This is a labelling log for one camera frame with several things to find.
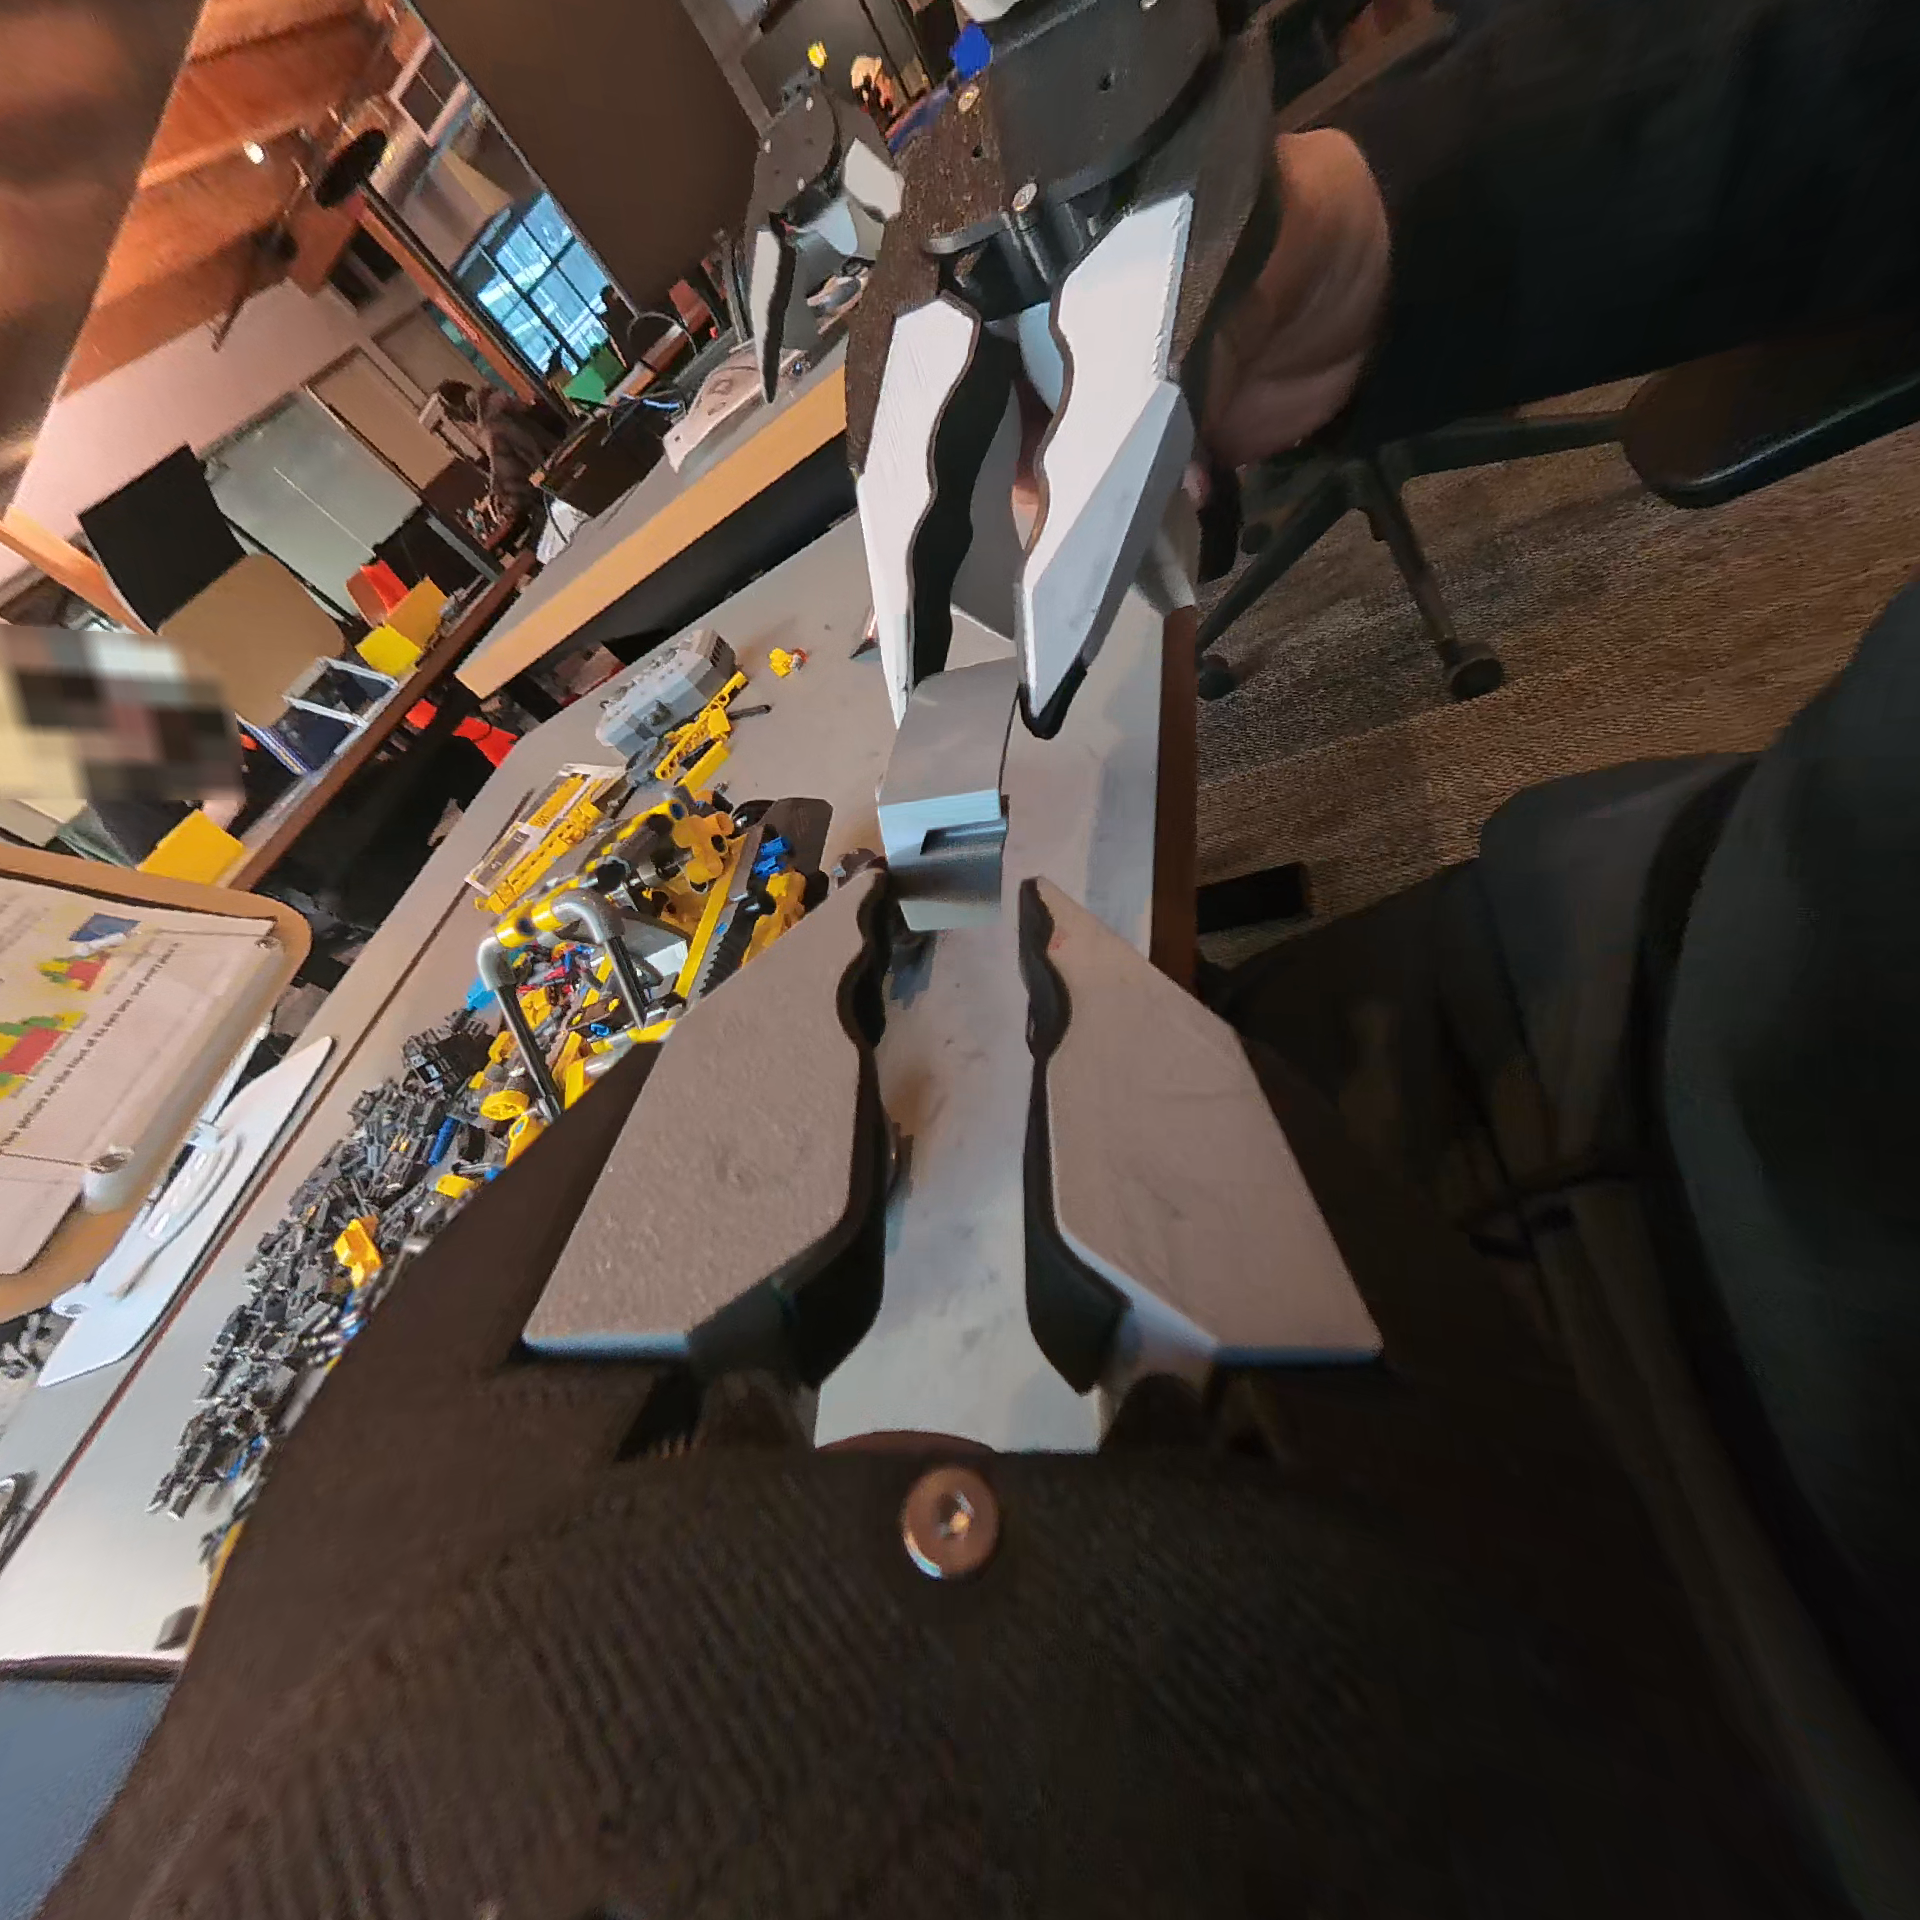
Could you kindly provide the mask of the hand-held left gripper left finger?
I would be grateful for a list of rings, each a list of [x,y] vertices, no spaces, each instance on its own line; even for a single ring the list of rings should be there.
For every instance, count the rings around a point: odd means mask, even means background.
[[[885,872],[860,872],[661,1045],[522,1330],[539,1356],[802,1389],[882,1294]]]

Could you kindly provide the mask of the sticker sheet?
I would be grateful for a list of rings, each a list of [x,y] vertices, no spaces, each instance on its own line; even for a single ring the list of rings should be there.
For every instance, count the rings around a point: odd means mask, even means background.
[[[467,876],[476,912],[504,917],[538,894],[547,877],[618,817],[631,781],[612,764],[564,764],[530,792]]]

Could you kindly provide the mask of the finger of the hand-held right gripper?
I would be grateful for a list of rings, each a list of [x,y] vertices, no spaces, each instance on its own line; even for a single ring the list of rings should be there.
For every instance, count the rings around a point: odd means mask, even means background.
[[[1039,458],[1040,509],[1017,577],[1029,734],[1060,734],[1193,452],[1173,332],[1193,195],[1130,209],[1047,307],[1063,387]]]
[[[969,371],[977,334],[977,318],[943,294],[897,318],[866,461],[855,481],[874,635],[897,725],[917,682],[912,549],[937,497],[933,445],[943,409]]]

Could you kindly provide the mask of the yellow bin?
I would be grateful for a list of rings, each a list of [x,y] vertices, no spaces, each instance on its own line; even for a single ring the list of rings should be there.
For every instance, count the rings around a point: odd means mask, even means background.
[[[365,667],[388,682],[409,680],[441,634],[448,594],[432,581],[409,587],[353,646]]]

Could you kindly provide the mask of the grey desk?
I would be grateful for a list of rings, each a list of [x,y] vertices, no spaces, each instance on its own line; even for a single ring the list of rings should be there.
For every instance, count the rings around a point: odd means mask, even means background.
[[[833,805],[829,858],[876,849],[876,792],[893,721],[876,659],[852,659],[871,610],[857,522],[835,525],[708,612],[771,713],[739,736],[735,798]],[[777,680],[772,646],[808,650]],[[400,1066],[400,1045],[452,1013],[473,984],[483,922],[465,876],[536,779],[584,762],[596,709],[579,702],[529,734],[429,858],[308,1027],[331,1053],[293,1129],[229,1214],[146,1346],[34,1389],[4,1434],[4,1475],[32,1477],[32,1512],[4,1556],[4,1675],[120,1664],[171,1675],[159,1637],[205,1593],[210,1516],[148,1513],[175,1460],[208,1346],[242,1272],[296,1188],[345,1131],[353,1100]],[[881,1316],[827,1379],[813,1436],[952,1434],[994,1450],[1090,1450],[1098,1406],[1051,1373],[1025,1314],[1019,1224],[1029,1088],[1017,884],[1043,876],[1148,948],[1161,721],[1161,619],[1138,594],[1057,739],[1012,726],[1004,758],[1010,834],[1004,907],[935,937],[893,981],[879,1045],[881,1094],[908,1139],[888,1216]]]

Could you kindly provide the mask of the white stand base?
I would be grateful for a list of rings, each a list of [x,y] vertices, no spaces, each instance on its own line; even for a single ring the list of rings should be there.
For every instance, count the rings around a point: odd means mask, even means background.
[[[331,1041],[300,1048],[233,1092],[216,1115],[196,1121],[178,1168],[109,1256],[53,1300],[65,1330],[39,1369],[39,1389],[112,1368],[145,1345],[237,1210],[329,1053]]]

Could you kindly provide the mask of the large grey hub block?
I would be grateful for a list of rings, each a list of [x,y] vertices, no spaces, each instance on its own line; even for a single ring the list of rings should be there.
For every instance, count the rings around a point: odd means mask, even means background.
[[[691,723],[736,676],[736,652],[715,629],[692,629],[639,661],[602,702],[594,740],[639,762]]]

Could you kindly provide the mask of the black panel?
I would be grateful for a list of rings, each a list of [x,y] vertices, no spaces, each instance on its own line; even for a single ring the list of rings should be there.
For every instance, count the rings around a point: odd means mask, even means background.
[[[81,531],[117,596],[151,634],[247,557],[191,445],[81,509]]]

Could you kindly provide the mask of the grey curved panel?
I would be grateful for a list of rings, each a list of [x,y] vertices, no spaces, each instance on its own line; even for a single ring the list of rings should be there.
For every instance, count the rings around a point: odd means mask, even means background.
[[[1017,661],[997,659],[948,667],[908,696],[876,800],[889,886],[911,932],[1000,915],[1017,689]]]

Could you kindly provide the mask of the pile of black track links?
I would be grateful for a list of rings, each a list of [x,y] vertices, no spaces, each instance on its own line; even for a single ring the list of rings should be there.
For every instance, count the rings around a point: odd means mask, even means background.
[[[363,1088],[353,1104],[396,1072]],[[345,1139],[348,1126],[349,1122],[327,1153]],[[208,1346],[175,1460],[151,1491],[153,1516],[184,1521],[195,1505],[210,1497],[247,1502],[269,1452],[296,1419],[301,1395],[363,1333],[403,1272],[435,1241],[408,1258],[397,1278],[385,1285],[373,1304],[349,1304],[327,1291],[308,1232],[296,1224],[297,1201],[311,1193],[327,1153],[300,1182],[242,1272],[237,1305],[229,1310]]]

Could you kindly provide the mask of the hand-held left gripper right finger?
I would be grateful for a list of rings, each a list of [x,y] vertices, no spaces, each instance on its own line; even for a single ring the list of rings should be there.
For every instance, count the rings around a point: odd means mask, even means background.
[[[1241,1041],[1025,881],[1025,1307],[1079,1395],[1364,1368],[1384,1336]]]

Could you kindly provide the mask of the person's right hand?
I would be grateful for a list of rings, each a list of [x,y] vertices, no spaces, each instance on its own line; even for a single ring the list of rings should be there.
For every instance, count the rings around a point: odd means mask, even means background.
[[[1200,442],[1241,469],[1296,448],[1354,400],[1384,322],[1389,228],[1380,186],[1337,129],[1276,139],[1280,227],[1216,324]]]

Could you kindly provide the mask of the person's right forearm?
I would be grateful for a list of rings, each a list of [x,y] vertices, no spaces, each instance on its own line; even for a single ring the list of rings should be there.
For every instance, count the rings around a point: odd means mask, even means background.
[[[1387,227],[1362,436],[1916,309],[1916,2],[1497,4],[1330,125]]]

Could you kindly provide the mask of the black white robot gripper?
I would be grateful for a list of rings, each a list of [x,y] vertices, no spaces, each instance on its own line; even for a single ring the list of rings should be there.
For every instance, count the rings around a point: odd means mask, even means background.
[[[760,395],[857,300],[904,178],[869,113],[823,78],[792,88],[761,137],[746,214],[747,332]]]

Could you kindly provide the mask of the black office chair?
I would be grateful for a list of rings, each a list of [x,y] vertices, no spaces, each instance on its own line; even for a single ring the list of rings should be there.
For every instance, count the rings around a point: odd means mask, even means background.
[[[1901,432],[1917,418],[1916,315],[1796,334],[1669,368],[1613,412],[1500,412],[1420,435],[1364,436],[1352,426],[1244,472],[1213,472],[1200,512],[1202,581],[1231,581],[1199,626],[1199,697],[1221,702],[1241,676],[1218,637],[1343,520],[1359,514],[1393,557],[1442,667],[1466,705],[1504,683],[1504,664],[1466,643],[1408,516],[1416,478],[1618,448],[1643,490],[1679,509],[1711,509]]]

